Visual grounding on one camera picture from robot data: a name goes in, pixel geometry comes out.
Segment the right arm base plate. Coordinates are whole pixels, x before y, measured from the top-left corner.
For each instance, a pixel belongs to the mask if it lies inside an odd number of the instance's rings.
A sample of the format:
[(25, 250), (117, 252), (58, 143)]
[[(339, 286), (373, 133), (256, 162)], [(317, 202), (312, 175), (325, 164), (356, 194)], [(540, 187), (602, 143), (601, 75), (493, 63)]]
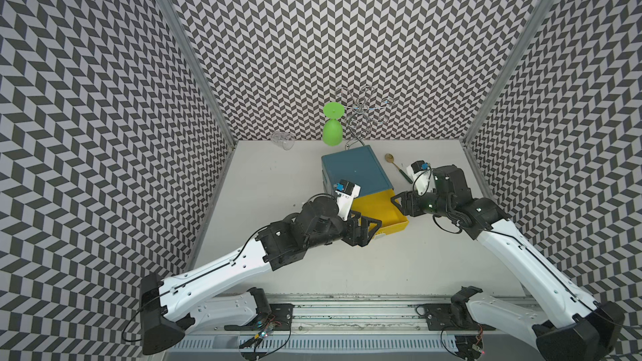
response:
[(478, 324), (464, 308), (455, 304), (420, 304), (415, 307), (416, 314), (424, 319), (431, 332), (442, 329), (466, 332), (496, 331), (494, 327)]

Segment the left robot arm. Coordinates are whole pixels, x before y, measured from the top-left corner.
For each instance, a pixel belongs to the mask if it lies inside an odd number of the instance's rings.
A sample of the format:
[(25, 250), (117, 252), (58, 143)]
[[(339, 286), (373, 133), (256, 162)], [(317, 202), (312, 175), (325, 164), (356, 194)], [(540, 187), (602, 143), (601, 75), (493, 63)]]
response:
[(159, 354), (185, 338), (188, 330), (206, 320), (244, 325), (267, 311), (256, 290), (237, 297), (248, 305), (205, 303), (227, 289), (266, 272), (275, 272), (304, 258), (307, 251), (337, 241), (366, 247), (382, 227), (380, 220), (351, 208), (350, 200), (319, 195), (300, 212), (287, 215), (254, 232), (237, 250), (208, 264), (171, 277), (155, 272), (140, 281), (140, 338), (144, 355)]

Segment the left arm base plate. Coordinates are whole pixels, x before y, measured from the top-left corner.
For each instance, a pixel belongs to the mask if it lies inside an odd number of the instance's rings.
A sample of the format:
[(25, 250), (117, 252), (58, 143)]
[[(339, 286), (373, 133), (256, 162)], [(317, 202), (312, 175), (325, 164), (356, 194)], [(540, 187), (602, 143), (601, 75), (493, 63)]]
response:
[(244, 325), (225, 325), (225, 331), (258, 332), (269, 325), (276, 331), (289, 331), (294, 317), (293, 304), (271, 304), (271, 311), (259, 312)]

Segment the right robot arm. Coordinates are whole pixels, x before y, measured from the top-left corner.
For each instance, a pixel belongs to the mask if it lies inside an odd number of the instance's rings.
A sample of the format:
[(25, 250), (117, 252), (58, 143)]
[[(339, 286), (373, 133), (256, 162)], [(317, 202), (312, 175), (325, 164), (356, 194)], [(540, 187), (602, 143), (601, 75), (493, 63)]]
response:
[(615, 349), (624, 327), (623, 309), (598, 302), (560, 272), (494, 200), (473, 196), (461, 168), (432, 168), (418, 160), (405, 174), (411, 190), (391, 199), (403, 215), (448, 219), (492, 252), (541, 309), (535, 313), (479, 287), (462, 287), (451, 297), (452, 327), (492, 327), (532, 346), (546, 360), (602, 360)]

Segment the yellow top drawer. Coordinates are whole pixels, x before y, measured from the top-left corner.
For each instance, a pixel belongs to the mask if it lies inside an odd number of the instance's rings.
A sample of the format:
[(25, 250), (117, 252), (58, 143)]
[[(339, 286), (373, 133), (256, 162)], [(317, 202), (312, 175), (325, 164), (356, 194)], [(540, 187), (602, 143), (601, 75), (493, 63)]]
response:
[(382, 222), (381, 228), (374, 235), (376, 238), (402, 232), (409, 224), (407, 217), (391, 202), (395, 195), (393, 190), (386, 190), (353, 201), (353, 211)]

